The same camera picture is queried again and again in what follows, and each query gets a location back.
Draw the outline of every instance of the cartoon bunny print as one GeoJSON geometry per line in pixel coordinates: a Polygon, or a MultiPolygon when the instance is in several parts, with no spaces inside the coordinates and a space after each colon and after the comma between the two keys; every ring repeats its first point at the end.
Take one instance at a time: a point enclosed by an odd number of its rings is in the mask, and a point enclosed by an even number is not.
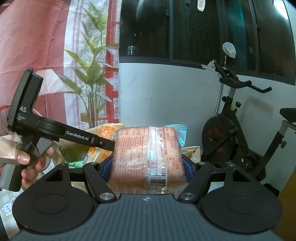
{"type": "Polygon", "coordinates": [[[10,202],[6,203],[2,207],[2,211],[5,212],[5,216],[10,216],[12,215],[12,204],[15,201],[16,197],[13,197],[10,202]]]}

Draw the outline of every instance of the blue gripper pad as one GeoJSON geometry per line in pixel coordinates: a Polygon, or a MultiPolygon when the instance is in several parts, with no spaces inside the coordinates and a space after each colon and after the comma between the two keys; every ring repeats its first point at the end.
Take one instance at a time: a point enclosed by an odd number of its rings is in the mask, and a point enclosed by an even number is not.
{"type": "MultiPolygon", "coordinates": [[[[191,179],[194,177],[194,168],[193,165],[194,163],[191,162],[190,159],[186,158],[184,155],[182,155],[182,160],[183,160],[183,165],[184,165],[184,170],[185,170],[185,175],[187,182],[189,183],[191,179]]],[[[101,177],[102,179],[107,183],[110,179],[111,175],[111,168],[112,168],[112,161],[113,161],[113,155],[109,156],[107,159],[105,159],[101,163],[101,177]]]]}

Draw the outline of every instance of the bike seat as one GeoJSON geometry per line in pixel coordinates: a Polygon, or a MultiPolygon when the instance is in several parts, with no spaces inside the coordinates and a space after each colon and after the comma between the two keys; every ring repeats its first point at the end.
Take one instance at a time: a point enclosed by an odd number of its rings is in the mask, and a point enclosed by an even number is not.
{"type": "Polygon", "coordinates": [[[288,122],[296,122],[296,108],[281,108],[279,113],[284,117],[288,122]]]}

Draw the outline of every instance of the white wall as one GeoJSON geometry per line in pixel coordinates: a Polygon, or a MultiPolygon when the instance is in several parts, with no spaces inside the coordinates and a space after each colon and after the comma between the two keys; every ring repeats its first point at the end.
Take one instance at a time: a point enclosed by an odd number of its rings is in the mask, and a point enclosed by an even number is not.
{"type": "MultiPolygon", "coordinates": [[[[296,42],[296,9],[286,0],[296,42]]],[[[202,129],[215,113],[220,83],[217,73],[201,69],[157,64],[119,65],[120,121],[126,126],[188,124],[186,145],[202,145],[202,129]]],[[[283,117],[279,110],[296,107],[296,87],[260,78],[239,76],[260,88],[273,90],[260,94],[252,89],[237,90],[234,102],[242,103],[238,119],[251,149],[264,154],[283,117]]],[[[224,95],[229,88],[224,87],[224,95]]],[[[266,167],[268,182],[282,190],[296,166],[296,135],[288,130],[286,147],[279,148],[266,167]]]]}
{"type": "Polygon", "coordinates": [[[186,145],[201,145],[202,128],[215,114],[216,72],[158,65],[119,65],[120,122],[126,126],[188,124],[186,145]]]}

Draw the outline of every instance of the metal pole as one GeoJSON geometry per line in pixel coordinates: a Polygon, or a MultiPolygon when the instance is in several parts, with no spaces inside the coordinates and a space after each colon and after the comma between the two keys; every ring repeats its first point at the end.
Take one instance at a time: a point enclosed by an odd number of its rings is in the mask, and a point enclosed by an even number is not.
{"type": "Polygon", "coordinates": [[[220,102],[221,102],[221,95],[222,95],[222,92],[223,92],[223,86],[224,84],[220,84],[220,91],[219,91],[219,97],[218,97],[218,101],[217,101],[217,106],[216,106],[216,111],[215,111],[215,116],[218,115],[218,109],[220,107],[220,102]]]}

